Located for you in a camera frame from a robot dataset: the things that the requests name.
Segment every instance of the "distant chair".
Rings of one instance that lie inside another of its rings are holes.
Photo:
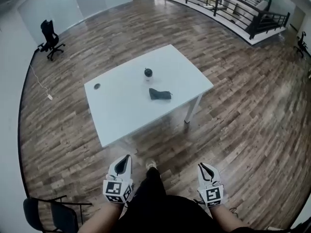
[[[79,230],[77,214],[71,208],[65,206],[65,204],[70,205],[79,205],[80,206],[80,214],[81,214],[81,222],[83,224],[82,218],[82,205],[92,205],[91,203],[67,203],[62,202],[62,198],[66,197],[61,196],[52,200],[41,200],[36,198],[27,198],[24,200],[24,213],[26,216],[26,220],[31,227],[35,230],[45,232],[64,232],[64,233],[77,233]],[[53,223],[56,229],[54,230],[45,230],[42,226],[39,210],[38,210],[38,202],[45,202],[51,204],[51,213],[53,218]]]
[[[65,46],[65,44],[60,44],[59,46],[56,47],[59,37],[57,34],[54,32],[54,27],[53,27],[53,22],[52,21],[47,21],[44,20],[44,22],[41,23],[41,30],[42,33],[44,34],[45,39],[47,40],[47,43],[43,45],[39,45],[42,49],[40,50],[41,52],[45,51],[47,52],[48,50],[51,50],[51,52],[48,54],[47,58],[53,61],[53,55],[57,51],[64,52],[63,50],[59,49],[61,46]]]
[[[299,53],[301,53],[301,58],[303,58],[303,51],[307,51],[307,44],[303,41],[303,37],[305,37],[307,34],[306,34],[306,32],[302,32],[302,34],[301,34],[301,38],[299,38],[298,37],[298,42],[297,42],[297,45],[298,45],[298,47],[296,47],[296,46],[294,46],[294,48],[296,48],[297,49],[297,51],[296,52],[299,52]]]

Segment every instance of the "table top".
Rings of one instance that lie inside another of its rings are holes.
[[[144,70],[153,78],[146,81]],[[161,118],[210,90],[213,84],[182,53],[168,45],[115,67],[85,84],[103,147]],[[171,100],[151,100],[149,88],[170,91]]]

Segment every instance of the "person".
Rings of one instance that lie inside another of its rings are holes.
[[[166,195],[155,162],[146,167],[146,179],[121,218],[123,204],[106,203],[78,233],[253,231],[222,204],[209,207],[211,218],[196,202]]]

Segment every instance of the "sneaker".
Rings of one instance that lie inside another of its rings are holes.
[[[146,168],[149,170],[150,168],[156,168],[156,162],[153,159],[146,160]]]

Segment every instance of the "table leg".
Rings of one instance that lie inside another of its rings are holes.
[[[137,149],[134,148],[131,144],[128,144],[125,140],[121,139],[118,141],[117,145],[119,145],[121,148],[123,148],[126,151],[129,151],[133,154],[137,153]]]
[[[202,94],[200,94],[198,97],[194,98],[190,102],[190,107],[188,109],[188,113],[186,115],[185,123],[189,123],[193,117],[193,115],[196,113],[200,100],[202,98]]]

